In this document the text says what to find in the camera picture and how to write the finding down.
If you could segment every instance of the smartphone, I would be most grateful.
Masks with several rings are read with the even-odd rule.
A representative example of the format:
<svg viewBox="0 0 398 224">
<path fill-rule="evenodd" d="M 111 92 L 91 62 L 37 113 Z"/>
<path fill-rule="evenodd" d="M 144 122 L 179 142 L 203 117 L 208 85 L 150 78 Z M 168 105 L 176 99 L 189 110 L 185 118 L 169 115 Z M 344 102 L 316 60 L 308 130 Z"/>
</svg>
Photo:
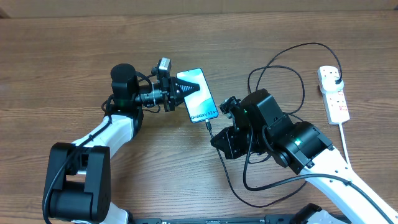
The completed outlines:
<svg viewBox="0 0 398 224">
<path fill-rule="evenodd" d="M 177 78 L 187 82 L 197 83 L 200 86 L 199 91 L 184 98 L 191 122 L 197 123 L 206 119 L 218 117 L 216 104 L 211 96 L 205 75 L 200 68 L 179 72 L 177 73 Z"/>
</svg>

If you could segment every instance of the robotic arm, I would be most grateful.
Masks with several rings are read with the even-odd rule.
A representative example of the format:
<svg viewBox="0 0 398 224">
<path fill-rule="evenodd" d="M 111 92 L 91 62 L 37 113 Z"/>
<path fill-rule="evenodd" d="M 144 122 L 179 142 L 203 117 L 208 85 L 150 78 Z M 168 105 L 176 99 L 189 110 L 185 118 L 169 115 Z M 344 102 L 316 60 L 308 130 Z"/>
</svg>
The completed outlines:
<svg viewBox="0 0 398 224">
<path fill-rule="evenodd" d="M 243 182 L 248 190 L 265 190 L 306 179 L 353 223 L 398 223 L 398 213 L 349 168 L 332 142 L 309 122 L 293 124 L 267 90 L 251 93 L 242 101 L 232 96 L 220 109 L 233 119 L 233 126 L 217 134 L 211 145 L 223 151 L 227 159 L 246 154 Z M 299 176 L 250 187 L 246 170 L 251 152 L 266 152 L 280 166 L 290 167 Z"/>
<path fill-rule="evenodd" d="M 170 59 L 159 60 L 151 71 L 157 83 L 151 83 L 129 64 L 120 64 L 111 70 L 114 94 L 110 98 L 114 104 L 110 100 L 106 102 L 108 116 L 85 137 L 71 144 L 58 142 L 51 148 L 43 197 L 45 220 L 48 214 L 75 223 L 134 223 L 128 211 L 111 202 L 110 159 L 140 130 L 144 117 L 142 107 L 159 105 L 160 109 L 162 104 L 166 112 L 173 111 L 185 96 L 200 89 L 198 84 L 170 77 L 170 69 Z M 137 77 L 148 85 L 139 86 Z M 70 162 L 63 167 L 67 159 Z M 85 182 L 66 180 L 66 175 L 76 174 L 85 174 Z"/>
</svg>

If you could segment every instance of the power strip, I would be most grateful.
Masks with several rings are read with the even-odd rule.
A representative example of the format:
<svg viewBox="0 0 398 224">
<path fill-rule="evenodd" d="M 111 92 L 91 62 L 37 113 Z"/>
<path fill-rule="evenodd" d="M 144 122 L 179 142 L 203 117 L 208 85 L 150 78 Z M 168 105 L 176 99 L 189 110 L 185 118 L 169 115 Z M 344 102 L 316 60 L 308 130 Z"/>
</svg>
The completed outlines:
<svg viewBox="0 0 398 224">
<path fill-rule="evenodd" d="M 319 86 L 322 92 L 328 122 L 329 124 L 338 124 L 346 161 L 349 168 L 352 169 L 343 132 L 343 123 L 349 120 L 347 101 L 342 87 L 334 84 L 336 77 L 339 77 L 339 72 L 335 67 L 322 66 L 318 70 Z"/>
</svg>

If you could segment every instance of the phone screen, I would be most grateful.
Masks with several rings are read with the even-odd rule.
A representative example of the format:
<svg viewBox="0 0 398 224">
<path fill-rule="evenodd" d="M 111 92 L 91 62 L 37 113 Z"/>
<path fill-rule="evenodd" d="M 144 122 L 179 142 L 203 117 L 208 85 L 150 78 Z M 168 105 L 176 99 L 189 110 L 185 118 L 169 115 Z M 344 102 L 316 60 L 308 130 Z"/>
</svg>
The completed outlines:
<svg viewBox="0 0 398 224">
<path fill-rule="evenodd" d="M 218 117 L 216 104 L 211 96 L 205 75 L 200 68 L 177 73 L 177 78 L 187 82 L 197 83 L 200 86 L 199 91 L 184 98 L 191 122 L 196 123 Z"/>
</svg>

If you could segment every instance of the wooden table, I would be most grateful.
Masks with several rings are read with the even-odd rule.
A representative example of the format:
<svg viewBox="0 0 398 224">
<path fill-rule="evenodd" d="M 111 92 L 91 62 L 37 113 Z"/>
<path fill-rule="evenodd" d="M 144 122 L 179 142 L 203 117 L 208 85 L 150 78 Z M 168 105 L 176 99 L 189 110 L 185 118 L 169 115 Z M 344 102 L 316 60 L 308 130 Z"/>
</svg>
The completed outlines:
<svg viewBox="0 0 398 224">
<path fill-rule="evenodd" d="M 398 210 L 397 24 L 394 11 L 1 19 L 0 223 L 43 223 L 49 150 L 101 122 L 100 105 L 112 94 L 109 71 L 116 64 L 131 63 L 146 75 L 161 57 L 172 59 L 173 74 L 200 67 L 218 105 L 233 95 L 244 98 L 252 69 L 304 42 L 327 44 L 339 57 L 353 168 Z M 305 46 L 281 55 L 274 65 L 290 66 L 303 76 L 305 104 L 297 114 L 342 149 L 318 89 L 319 66 L 336 66 L 331 53 Z M 291 72 L 270 69 L 260 86 L 285 111 L 300 103 L 300 82 Z M 111 161 L 112 201 L 137 218 L 260 217 L 295 213 L 309 202 L 340 212 L 310 184 L 269 208 L 248 207 L 231 193 L 205 124 L 192 124 L 184 105 L 144 116 L 140 133 Z M 220 116 L 212 121 L 213 131 L 231 122 Z M 244 158 L 226 161 L 237 193 L 256 205 L 301 184 L 248 192 L 243 164 Z M 269 160 L 250 166 L 248 178 L 250 185 L 260 186 L 293 175 Z"/>
</svg>

